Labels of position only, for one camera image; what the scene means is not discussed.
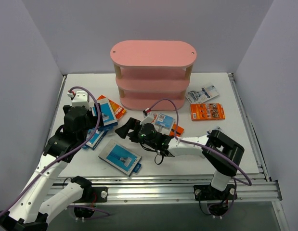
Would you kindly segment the blue Harry's razor box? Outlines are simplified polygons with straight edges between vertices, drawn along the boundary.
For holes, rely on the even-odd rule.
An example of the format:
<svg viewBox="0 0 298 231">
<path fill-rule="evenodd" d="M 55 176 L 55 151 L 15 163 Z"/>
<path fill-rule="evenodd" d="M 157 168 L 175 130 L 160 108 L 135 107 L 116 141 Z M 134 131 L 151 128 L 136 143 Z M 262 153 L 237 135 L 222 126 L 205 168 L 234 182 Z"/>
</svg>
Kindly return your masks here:
<svg viewBox="0 0 298 231">
<path fill-rule="evenodd" d="M 99 106 L 104 127 L 117 125 L 117 118 L 110 103 L 99 103 Z"/>
</svg>

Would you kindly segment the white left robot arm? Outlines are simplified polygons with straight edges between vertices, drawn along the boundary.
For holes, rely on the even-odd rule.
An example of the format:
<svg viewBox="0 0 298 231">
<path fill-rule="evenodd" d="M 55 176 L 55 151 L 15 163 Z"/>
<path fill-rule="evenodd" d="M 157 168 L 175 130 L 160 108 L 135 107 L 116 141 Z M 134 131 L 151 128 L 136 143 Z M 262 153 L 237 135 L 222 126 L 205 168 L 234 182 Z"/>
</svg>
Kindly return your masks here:
<svg viewBox="0 0 298 231">
<path fill-rule="evenodd" d="M 76 176 L 56 195 L 45 200 L 58 175 L 86 143 L 89 129 L 103 124 L 101 107 L 65 105 L 64 124 L 48 140 L 31 179 L 6 210 L 0 211 L 0 226 L 6 231 L 45 231 L 50 222 L 75 201 L 92 201 L 92 182 Z"/>
</svg>

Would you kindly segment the blue Harry's box front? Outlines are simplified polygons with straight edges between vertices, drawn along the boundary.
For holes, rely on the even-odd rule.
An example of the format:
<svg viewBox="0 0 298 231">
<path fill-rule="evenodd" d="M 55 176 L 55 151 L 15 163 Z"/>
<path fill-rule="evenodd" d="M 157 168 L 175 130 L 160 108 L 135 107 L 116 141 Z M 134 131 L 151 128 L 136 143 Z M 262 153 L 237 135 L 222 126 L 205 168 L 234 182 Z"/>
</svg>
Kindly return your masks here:
<svg viewBox="0 0 298 231">
<path fill-rule="evenodd" d="M 110 140 L 99 154 L 99 158 L 126 176 L 138 173 L 142 157 L 115 140 Z"/>
</svg>

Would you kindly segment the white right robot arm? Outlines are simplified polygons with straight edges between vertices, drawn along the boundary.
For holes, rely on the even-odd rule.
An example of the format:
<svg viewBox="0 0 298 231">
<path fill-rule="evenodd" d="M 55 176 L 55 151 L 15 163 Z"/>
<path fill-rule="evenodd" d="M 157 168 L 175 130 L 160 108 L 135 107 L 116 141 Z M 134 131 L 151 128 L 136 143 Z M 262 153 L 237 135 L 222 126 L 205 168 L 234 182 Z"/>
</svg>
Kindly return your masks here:
<svg viewBox="0 0 298 231">
<path fill-rule="evenodd" d="M 208 187 L 213 198 L 221 198 L 231 178 L 240 170 L 239 164 L 244 148 L 219 130 L 201 137 L 175 137 L 160 133 L 153 124 L 129 118 L 115 133 L 122 139 L 128 138 L 148 151 L 162 158 L 181 155 L 204 156 L 215 168 Z"/>
</svg>

